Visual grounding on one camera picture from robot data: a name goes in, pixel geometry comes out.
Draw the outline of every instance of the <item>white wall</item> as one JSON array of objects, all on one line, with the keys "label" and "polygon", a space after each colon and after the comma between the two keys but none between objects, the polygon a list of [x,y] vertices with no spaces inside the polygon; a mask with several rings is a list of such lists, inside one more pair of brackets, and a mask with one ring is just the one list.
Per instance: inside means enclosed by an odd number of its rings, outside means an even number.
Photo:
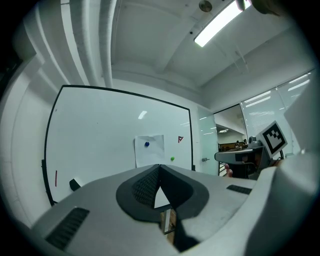
[{"label": "white wall", "polygon": [[24,17],[13,46],[23,63],[1,101],[0,179],[13,216],[30,227],[51,207],[41,160],[52,105],[63,84],[83,81],[68,47],[59,1],[38,3]]},{"label": "white wall", "polygon": [[233,130],[218,132],[217,135],[219,144],[236,143],[237,141],[243,142],[243,134]]},{"label": "white wall", "polygon": [[303,36],[290,28],[244,56],[239,69],[231,65],[202,91],[205,106],[218,112],[258,95],[315,67],[314,56]]}]

